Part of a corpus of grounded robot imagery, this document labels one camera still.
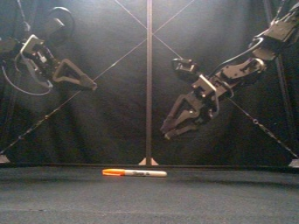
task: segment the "black backdrop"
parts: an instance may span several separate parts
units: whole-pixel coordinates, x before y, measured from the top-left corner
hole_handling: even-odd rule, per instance
[[[2,1],[3,39],[23,36],[15,2]],[[66,45],[51,46],[51,51],[59,59],[71,59],[97,79],[98,90],[81,94],[54,91],[43,97],[30,96],[15,92],[2,75],[2,149],[63,104],[7,151],[13,162],[135,165],[150,149],[159,165],[289,164],[290,154],[230,101],[221,103],[220,116],[197,132],[167,141],[159,130],[177,97],[192,91],[190,85],[174,75],[171,60],[179,56],[192,58],[209,74],[221,62],[248,50],[253,37],[268,28],[265,1],[154,0],[150,144],[146,128],[151,93],[147,90],[147,1],[22,2],[38,37],[43,37],[43,25],[53,7],[66,7],[73,12],[74,37]],[[278,1],[272,3],[277,8]],[[294,121],[298,120],[297,63],[298,45],[285,54]],[[14,69],[9,73],[25,89],[45,91],[29,75],[22,74],[18,78]],[[290,131],[288,123],[290,115],[276,67],[269,68],[254,86],[237,92],[234,100],[296,147],[297,133]]]

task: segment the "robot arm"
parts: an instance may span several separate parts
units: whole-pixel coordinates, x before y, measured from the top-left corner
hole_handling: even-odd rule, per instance
[[[197,130],[220,113],[220,101],[234,95],[234,90],[254,84],[268,64],[299,38],[299,3],[288,15],[274,21],[266,31],[254,37],[250,49],[234,59],[225,61],[210,75],[200,72],[192,59],[174,59],[173,69],[185,81],[192,83],[193,91],[182,94],[167,116],[162,132],[171,139],[190,130]],[[248,60],[232,65],[241,57]]]

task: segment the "vertical pole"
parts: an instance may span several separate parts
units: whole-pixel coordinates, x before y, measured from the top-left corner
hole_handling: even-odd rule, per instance
[[[147,0],[147,92],[146,92],[146,165],[153,164],[153,14],[154,3]]]
[[[265,8],[266,8],[266,20],[268,20],[268,23],[270,24],[274,19],[270,0],[265,0]],[[299,143],[298,143],[297,134],[296,134],[297,133],[296,118],[294,118],[293,106],[290,102],[290,95],[288,92],[286,72],[285,72],[285,64],[284,64],[282,56],[278,56],[276,59],[276,68],[277,68],[280,85],[281,85],[284,101],[285,101],[286,123],[288,123],[289,133],[293,139],[293,146],[296,148],[296,151],[298,151]]]

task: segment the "pen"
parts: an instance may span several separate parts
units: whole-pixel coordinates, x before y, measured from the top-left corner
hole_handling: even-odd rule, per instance
[[[165,178],[167,176],[167,172],[166,171],[126,170],[126,169],[106,169],[103,170],[103,175]]]

